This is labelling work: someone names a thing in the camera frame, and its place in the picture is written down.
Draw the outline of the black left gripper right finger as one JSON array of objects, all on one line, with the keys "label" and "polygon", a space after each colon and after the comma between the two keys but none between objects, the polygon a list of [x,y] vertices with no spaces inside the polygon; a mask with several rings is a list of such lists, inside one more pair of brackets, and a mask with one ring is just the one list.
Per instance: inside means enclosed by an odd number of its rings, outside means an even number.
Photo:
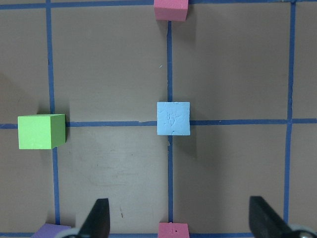
[{"label": "black left gripper right finger", "polygon": [[249,228],[255,238],[286,238],[293,233],[261,196],[249,199]]}]

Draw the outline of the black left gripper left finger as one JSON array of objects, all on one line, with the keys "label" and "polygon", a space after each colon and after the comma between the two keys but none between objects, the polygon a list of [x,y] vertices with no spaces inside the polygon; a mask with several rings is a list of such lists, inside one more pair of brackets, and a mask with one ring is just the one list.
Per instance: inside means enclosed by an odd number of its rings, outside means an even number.
[{"label": "black left gripper left finger", "polygon": [[78,232],[80,238],[107,238],[110,232],[108,198],[97,199]]}]

